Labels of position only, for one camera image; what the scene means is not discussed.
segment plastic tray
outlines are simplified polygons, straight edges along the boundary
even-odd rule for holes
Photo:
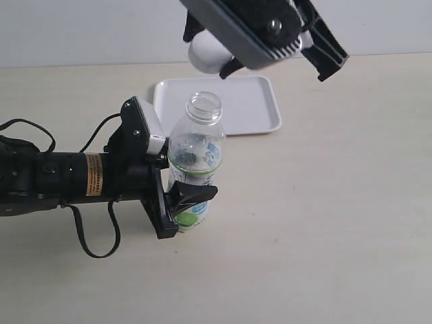
[[[227,135],[270,133],[282,125],[273,88],[267,78],[168,79],[156,85],[153,103],[167,136],[185,115],[190,96],[198,91],[212,92],[221,99],[221,123]]]

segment clear plastic bottle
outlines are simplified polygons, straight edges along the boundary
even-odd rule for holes
[[[169,183],[175,181],[197,186],[213,185],[222,163],[225,131],[219,123],[222,106],[211,92],[196,92],[186,106],[186,115],[175,125],[169,137]],[[176,217],[180,231],[201,224],[209,213],[209,202],[188,209]]]

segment white tabletop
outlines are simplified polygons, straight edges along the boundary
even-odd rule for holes
[[[123,202],[120,249],[98,261],[68,210],[0,219],[0,323],[430,323],[432,54],[353,57],[324,83],[302,59],[262,75],[283,127],[228,138],[193,232],[158,241]],[[31,119],[76,151],[129,97],[192,76],[188,64],[0,70],[1,122]],[[49,143],[28,126],[3,134]],[[97,252],[113,242],[106,210],[82,207]]]

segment orange label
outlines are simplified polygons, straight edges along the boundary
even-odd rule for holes
[[[87,196],[102,195],[103,166],[99,154],[87,154]]]

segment bottle neck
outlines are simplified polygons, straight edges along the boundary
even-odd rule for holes
[[[196,92],[190,97],[186,114],[194,123],[215,125],[222,117],[221,101],[211,92]]]

